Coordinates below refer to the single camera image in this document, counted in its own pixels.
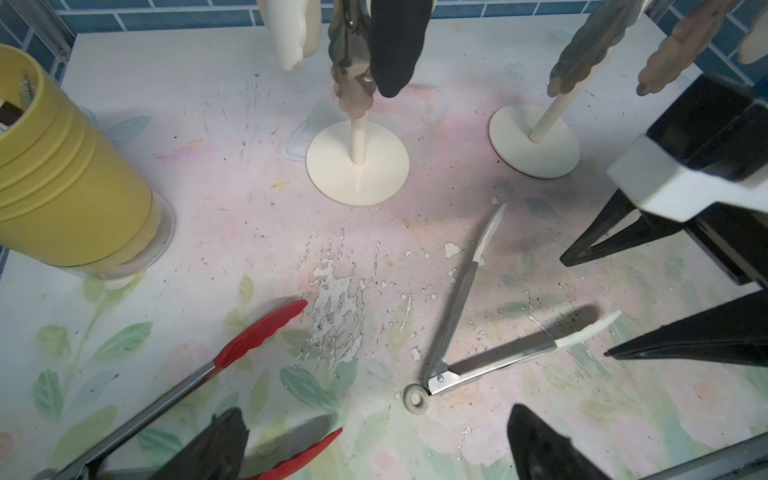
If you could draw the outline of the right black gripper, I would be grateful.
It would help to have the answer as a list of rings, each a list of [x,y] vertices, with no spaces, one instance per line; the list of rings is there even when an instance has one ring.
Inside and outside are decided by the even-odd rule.
[[[609,234],[633,212],[639,217]],[[561,255],[572,267],[674,235],[683,224],[637,208],[617,190]],[[685,223],[686,233],[737,284],[767,287],[767,214],[716,203]],[[760,290],[615,346],[616,360],[682,359],[767,365],[767,292]]]

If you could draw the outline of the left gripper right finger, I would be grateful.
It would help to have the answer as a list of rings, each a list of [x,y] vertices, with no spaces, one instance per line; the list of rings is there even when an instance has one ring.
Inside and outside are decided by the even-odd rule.
[[[514,466],[520,480],[609,477],[527,406],[513,406],[507,423]]]

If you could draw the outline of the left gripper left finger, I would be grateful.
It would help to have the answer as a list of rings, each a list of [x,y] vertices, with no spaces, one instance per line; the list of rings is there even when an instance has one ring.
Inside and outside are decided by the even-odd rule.
[[[248,435],[241,409],[229,408],[151,479],[238,479]]]

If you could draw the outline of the steel tongs white tips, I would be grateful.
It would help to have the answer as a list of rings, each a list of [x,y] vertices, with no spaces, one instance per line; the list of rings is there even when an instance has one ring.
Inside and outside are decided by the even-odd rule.
[[[424,351],[418,379],[401,393],[404,408],[413,415],[425,414],[435,396],[537,356],[582,344],[608,330],[622,315],[620,310],[607,313],[587,303],[546,320],[535,312],[527,294],[512,307],[480,306],[481,300],[490,298],[481,292],[482,277],[490,273],[486,251],[506,210],[503,202],[493,206],[454,276],[456,285],[445,318]]]

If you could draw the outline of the cream utensil rack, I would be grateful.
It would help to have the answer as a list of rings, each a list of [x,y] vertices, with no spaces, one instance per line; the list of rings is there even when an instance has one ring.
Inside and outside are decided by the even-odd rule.
[[[309,145],[306,167],[314,186],[343,205],[367,207],[392,198],[410,162],[403,142],[368,116],[323,129]]]
[[[510,103],[491,115],[491,146],[501,160],[527,176],[552,180],[570,174],[580,162],[581,148],[563,115],[587,82],[580,81],[571,92],[546,101],[544,90],[534,89],[518,64],[512,72],[523,86]]]

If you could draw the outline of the black steel tongs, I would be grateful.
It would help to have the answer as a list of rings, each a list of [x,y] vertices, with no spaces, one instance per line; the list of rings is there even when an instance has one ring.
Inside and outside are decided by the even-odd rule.
[[[410,82],[434,6],[432,0],[371,2],[370,70],[383,97],[396,97]]]

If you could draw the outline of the red handled steel tongs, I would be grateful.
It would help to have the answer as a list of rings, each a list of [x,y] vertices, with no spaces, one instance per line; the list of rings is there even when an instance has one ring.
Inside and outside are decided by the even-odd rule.
[[[362,118],[374,103],[376,83],[370,70],[371,17],[368,1],[333,2],[329,25],[331,76],[340,108],[351,119]]]

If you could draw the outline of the steel tongs cream tips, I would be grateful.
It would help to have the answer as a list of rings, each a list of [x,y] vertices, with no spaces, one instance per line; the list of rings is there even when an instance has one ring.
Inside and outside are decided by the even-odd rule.
[[[295,69],[317,51],[322,25],[320,0],[258,0],[257,5],[283,70]]]

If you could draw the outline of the steel tongs cream ends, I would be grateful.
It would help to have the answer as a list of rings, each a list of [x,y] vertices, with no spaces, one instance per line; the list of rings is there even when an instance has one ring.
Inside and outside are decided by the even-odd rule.
[[[742,65],[755,63],[767,55],[767,24],[755,23],[738,47],[738,62]]]

